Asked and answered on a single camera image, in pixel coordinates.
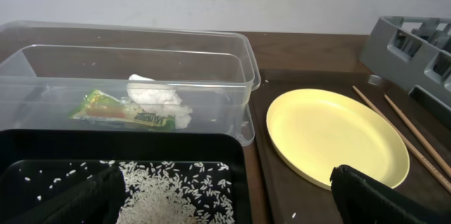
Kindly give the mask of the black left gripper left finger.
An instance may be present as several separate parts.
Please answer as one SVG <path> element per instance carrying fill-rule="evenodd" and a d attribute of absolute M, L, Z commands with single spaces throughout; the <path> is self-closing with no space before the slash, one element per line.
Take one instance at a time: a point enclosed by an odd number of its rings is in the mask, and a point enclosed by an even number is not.
<path fill-rule="evenodd" d="M 125 181 L 111 166 L 48 202 L 6 220 L 6 223 L 111 223 L 125 202 Z"/>

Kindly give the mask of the white napkin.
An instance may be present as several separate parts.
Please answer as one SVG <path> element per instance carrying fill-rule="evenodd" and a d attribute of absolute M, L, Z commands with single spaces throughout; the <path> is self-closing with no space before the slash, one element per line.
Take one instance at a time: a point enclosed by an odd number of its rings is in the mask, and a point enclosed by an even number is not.
<path fill-rule="evenodd" d="M 176 90 L 167 85 L 129 83 L 127 93 L 129 98 L 147 113 L 174 117 L 175 129 L 186 129 L 192 120 L 192 109 L 183 106 Z"/>

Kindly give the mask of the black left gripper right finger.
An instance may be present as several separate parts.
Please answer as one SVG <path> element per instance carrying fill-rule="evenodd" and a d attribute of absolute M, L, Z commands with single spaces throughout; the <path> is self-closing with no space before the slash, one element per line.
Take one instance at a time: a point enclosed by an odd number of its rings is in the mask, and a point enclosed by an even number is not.
<path fill-rule="evenodd" d="M 344 224 L 433 224 L 450 219 L 348 165 L 335 167 L 331 192 Z"/>

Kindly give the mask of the yellow plate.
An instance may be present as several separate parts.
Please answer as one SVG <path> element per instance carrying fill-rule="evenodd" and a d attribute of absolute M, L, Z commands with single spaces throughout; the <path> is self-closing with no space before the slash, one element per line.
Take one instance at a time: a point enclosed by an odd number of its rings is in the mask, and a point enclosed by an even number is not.
<path fill-rule="evenodd" d="M 296 89 L 276 97 L 266 113 L 279 157 L 310 183 L 331 189 L 332 170 L 350 166 L 390 188 L 409 174 L 400 135 L 368 106 L 322 89 Z"/>

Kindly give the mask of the green snack wrapper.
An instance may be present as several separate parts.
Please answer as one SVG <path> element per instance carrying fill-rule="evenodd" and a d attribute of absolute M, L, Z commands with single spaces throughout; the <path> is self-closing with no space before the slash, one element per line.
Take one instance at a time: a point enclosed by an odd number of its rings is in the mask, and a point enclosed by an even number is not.
<path fill-rule="evenodd" d="M 69 113 L 69 118 L 102 122 L 113 127 L 128 127 L 157 132 L 175 129 L 173 116 L 148 113 L 132 101 L 122 101 L 99 89 L 85 95 L 81 103 Z"/>

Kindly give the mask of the rice and food scraps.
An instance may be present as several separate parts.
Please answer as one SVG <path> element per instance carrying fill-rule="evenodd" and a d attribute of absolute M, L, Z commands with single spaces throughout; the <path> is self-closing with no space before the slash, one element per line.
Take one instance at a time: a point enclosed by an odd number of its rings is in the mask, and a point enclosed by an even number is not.
<path fill-rule="evenodd" d="M 118 223 L 235 223 L 231 169 L 223 162 L 56 161 L 21 163 L 18 180 L 40 204 L 71 183 L 120 169 L 125 201 Z"/>

